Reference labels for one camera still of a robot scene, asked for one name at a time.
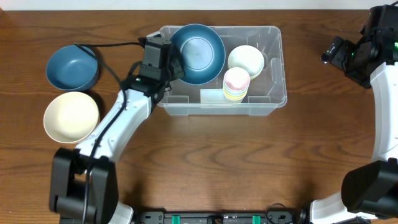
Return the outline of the small white bowl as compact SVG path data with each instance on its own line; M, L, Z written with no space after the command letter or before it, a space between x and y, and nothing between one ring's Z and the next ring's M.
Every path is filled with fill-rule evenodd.
M255 79L263 70L265 59L262 52L250 45L240 45L234 48L228 56L228 68L239 67Z

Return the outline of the light blue plastic cup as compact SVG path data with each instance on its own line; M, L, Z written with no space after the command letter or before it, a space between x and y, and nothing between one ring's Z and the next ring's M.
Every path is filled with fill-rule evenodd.
M232 90L230 88L223 87L223 91L231 95L240 95L246 93L248 91L248 88L245 88L243 90Z

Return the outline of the light yellow plastic cup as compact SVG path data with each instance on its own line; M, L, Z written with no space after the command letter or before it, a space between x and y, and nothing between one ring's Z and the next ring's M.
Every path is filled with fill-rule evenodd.
M245 96L246 96L246 93L244 93L244 94L240 94L240 95L231 95L231 94L228 94L227 92L223 92L223 94L224 94L224 96L226 97L226 98L229 98L229 99L240 99L240 98L244 98Z

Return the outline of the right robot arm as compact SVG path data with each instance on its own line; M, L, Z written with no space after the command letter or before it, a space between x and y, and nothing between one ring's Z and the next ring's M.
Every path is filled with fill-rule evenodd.
M310 223L350 223L397 217L397 39L366 35L357 44L337 37L326 63L371 88L375 143L370 164L348 172L341 190L310 204Z

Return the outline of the cream plastic cup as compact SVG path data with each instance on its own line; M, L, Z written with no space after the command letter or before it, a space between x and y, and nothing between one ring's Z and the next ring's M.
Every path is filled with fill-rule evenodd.
M243 98L240 98L240 99L229 99L229 98L226 98L226 97L224 97L224 102L225 103L231 103L231 104L235 104L235 103L242 103L242 101L243 101Z

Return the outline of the large cream bowl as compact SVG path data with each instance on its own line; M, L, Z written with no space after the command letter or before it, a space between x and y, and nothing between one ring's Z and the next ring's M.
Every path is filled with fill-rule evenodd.
M54 141L75 144L87 138L99 120L96 101L85 93L71 91L48 105L43 123L45 132Z

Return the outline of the pink plastic cup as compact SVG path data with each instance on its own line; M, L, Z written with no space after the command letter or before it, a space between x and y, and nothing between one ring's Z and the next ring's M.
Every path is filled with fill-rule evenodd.
M226 71L223 81L230 90L241 91L249 86L251 78L245 69L234 67Z

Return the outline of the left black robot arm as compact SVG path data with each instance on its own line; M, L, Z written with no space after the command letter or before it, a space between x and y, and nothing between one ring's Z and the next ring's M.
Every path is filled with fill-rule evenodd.
M50 210L60 223L131 223L134 210L119 201L116 163L130 138L153 112L174 80L185 76L182 60L163 65L136 62L121 81L118 98L93 131L73 150L53 157Z

